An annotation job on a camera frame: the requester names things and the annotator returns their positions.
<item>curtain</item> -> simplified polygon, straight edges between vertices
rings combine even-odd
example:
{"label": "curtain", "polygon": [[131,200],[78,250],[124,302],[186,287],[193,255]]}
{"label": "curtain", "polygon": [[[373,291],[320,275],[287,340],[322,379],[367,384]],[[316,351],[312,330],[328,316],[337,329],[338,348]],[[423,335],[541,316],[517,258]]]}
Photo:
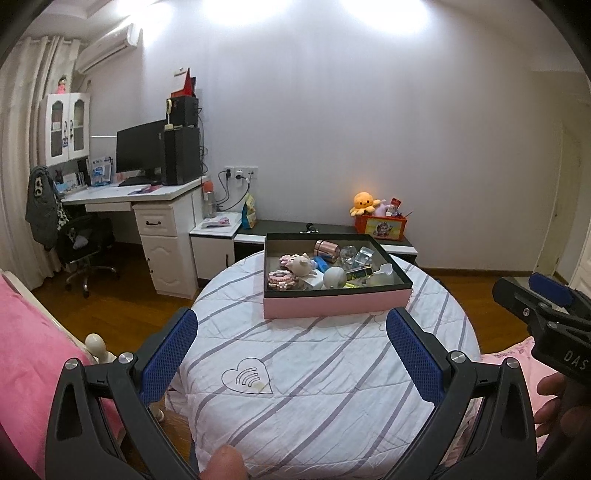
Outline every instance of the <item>curtain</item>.
{"label": "curtain", "polygon": [[40,103],[64,74],[68,88],[79,49],[79,40],[25,38],[0,68],[0,268],[28,288],[61,268],[55,253],[33,240],[25,221],[27,186],[31,169],[44,164],[37,148]]}

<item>small bottle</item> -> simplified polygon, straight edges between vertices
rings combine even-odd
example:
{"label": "small bottle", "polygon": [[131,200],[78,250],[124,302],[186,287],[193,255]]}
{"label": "small bottle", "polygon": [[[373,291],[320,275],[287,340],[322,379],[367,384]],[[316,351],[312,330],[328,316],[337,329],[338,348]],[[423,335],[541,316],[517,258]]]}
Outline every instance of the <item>small bottle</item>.
{"label": "small bottle", "polygon": [[205,218],[216,217],[216,199],[213,193],[213,182],[211,180],[203,183],[203,216]]}

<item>plush toy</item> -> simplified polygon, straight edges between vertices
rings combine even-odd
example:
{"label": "plush toy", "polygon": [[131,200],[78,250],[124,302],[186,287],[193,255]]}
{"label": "plush toy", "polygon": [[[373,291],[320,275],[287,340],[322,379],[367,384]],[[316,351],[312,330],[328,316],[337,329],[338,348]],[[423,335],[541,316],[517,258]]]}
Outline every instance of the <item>plush toy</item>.
{"label": "plush toy", "polygon": [[373,213],[375,207],[382,203],[381,200],[374,198],[367,192],[361,192],[353,197],[353,208],[349,211],[351,217],[363,215],[364,213]]}
{"label": "plush toy", "polygon": [[386,210],[388,208],[388,204],[386,203],[387,200],[380,200],[379,205],[375,208],[374,216],[375,217],[385,217]]}
{"label": "plush toy", "polygon": [[291,270],[296,277],[305,277],[312,274],[313,270],[318,267],[314,260],[311,260],[307,254],[292,255],[285,266]]}

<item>orange octopus plush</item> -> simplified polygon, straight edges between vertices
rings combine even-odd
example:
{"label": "orange octopus plush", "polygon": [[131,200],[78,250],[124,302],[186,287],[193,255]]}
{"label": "orange octopus plush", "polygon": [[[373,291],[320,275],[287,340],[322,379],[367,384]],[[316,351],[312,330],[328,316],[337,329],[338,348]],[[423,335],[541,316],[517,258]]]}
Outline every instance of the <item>orange octopus plush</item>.
{"label": "orange octopus plush", "polygon": [[349,211],[351,217],[355,215],[363,215],[364,213],[374,213],[381,200],[374,200],[374,198],[367,192],[361,192],[353,197],[353,208]]}

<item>speaker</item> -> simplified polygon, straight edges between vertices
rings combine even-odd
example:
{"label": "speaker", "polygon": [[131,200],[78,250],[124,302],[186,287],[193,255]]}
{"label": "speaker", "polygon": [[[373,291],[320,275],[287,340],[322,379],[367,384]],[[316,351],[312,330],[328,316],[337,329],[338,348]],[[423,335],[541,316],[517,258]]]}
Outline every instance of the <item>speaker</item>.
{"label": "speaker", "polygon": [[199,99],[187,95],[171,98],[170,123],[175,127],[197,126],[199,118]]}

